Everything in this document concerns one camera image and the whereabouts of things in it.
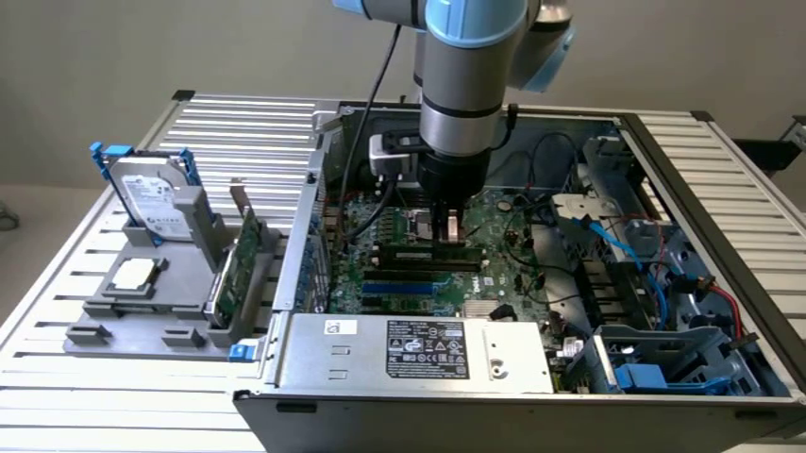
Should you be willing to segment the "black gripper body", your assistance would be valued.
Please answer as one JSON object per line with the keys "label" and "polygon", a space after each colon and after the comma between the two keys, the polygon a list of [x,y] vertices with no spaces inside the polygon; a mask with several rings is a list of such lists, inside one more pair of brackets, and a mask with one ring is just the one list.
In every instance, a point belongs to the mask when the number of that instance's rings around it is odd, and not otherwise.
{"label": "black gripper body", "polygon": [[434,203],[460,210],[480,192],[488,170],[488,151],[468,157],[451,157],[436,152],[416,159],[416,180]]}

